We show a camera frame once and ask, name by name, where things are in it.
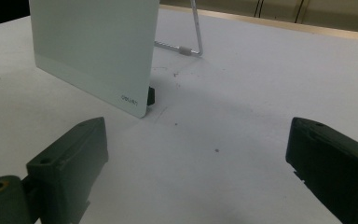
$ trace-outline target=table surface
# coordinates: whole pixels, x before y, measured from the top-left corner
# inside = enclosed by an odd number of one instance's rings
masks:
[[[200,24],[202,58],[155,49],[143,119],[36,68],[29,18],[0,24],[0,175],[25,177],[27,161],[103,116],[110,161],[81,223],[339,223],[284,155],[293,117],[358,141],[358,40]],[[157,40],[196,46],[191,15],[161,9]]]

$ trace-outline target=white table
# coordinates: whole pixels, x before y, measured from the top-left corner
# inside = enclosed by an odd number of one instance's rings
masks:
[[[196,46],[191,20],[161,10],[157,40]],[[81,223],[339,223],[284,155],[292,117],[358,141],[358,40],[200,23],[202,58],[155,49],[143,119],[35,68],[29,18],[0,24],[0,175],[25,177],[36,154],[104,116],[110,161]]]

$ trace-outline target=metal stand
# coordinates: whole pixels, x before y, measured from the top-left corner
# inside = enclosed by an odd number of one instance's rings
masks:
[[[173,46],[165,43],[161,43],[158,41],[155,41],[155,46],[162,49],[168,49],[175,52],[178,52],[180,54],[184,54],[187,56],[201,56],[203,53],[202,48],[202,40],[201,40],[201,31],[200,31],[200,22],[199,22],[199,13],[197,11],[197,5],[196,0],[190,0],[191,2],[191,8],[193,10],[193,17],[194,17],[194,24],[196,25],[196,32],[197,32],[197,41],[199,43],[199,51],[195,51],[190,48],[182,47],[182,46]]]

